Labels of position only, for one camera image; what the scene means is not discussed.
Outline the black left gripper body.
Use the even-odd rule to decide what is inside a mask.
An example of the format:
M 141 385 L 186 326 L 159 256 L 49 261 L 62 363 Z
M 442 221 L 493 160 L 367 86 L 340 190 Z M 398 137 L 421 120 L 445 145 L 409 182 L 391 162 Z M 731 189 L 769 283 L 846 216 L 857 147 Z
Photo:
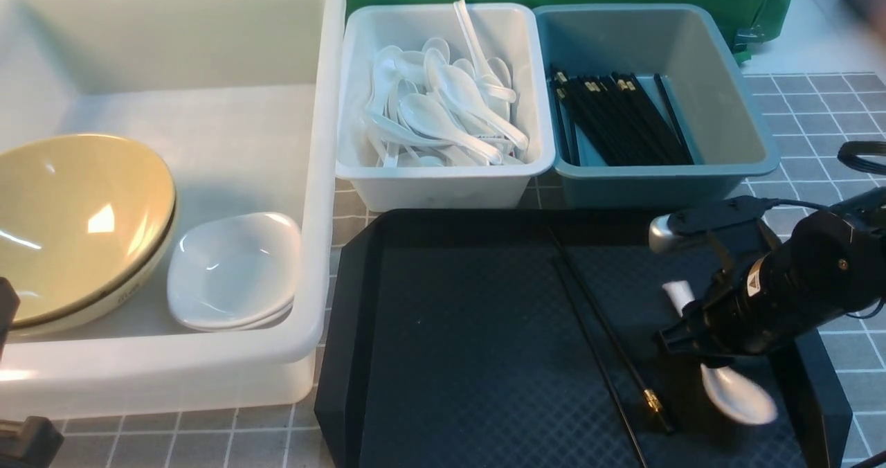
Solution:
M 19 297 L 6 278 L 1 279 L 1 349 L 4 349 Z M 1 421 L 2 467 L 48 467 L 64 443 L 53 421 L 29 415 L 23 421 Z

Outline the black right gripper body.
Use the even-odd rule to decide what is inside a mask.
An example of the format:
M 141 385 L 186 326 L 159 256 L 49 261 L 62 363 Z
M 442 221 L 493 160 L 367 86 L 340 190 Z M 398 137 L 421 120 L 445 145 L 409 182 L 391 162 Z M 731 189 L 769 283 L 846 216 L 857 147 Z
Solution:
M 789 248 L 761 219 L 708 231 L 721 269 L 677 323 L 656 333 L 662 354 L 691 355 L 723 367 L 737 357 L 763 357 L 797 336 L 797 285 Z

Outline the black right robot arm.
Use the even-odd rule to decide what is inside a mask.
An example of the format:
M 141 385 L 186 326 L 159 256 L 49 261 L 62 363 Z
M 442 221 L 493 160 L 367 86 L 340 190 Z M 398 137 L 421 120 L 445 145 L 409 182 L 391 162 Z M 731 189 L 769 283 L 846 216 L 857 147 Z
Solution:
M 787 199 L 743 195 L 652 219 L 649 247 L 671 253 L 709 245 L 721 268 L 705 294 L 659 330 L 665 354 L 722 368 L 763 357 L 845 314 L 884 302 L 884 188 L 811 209 L 786 241 L 763 221 Z

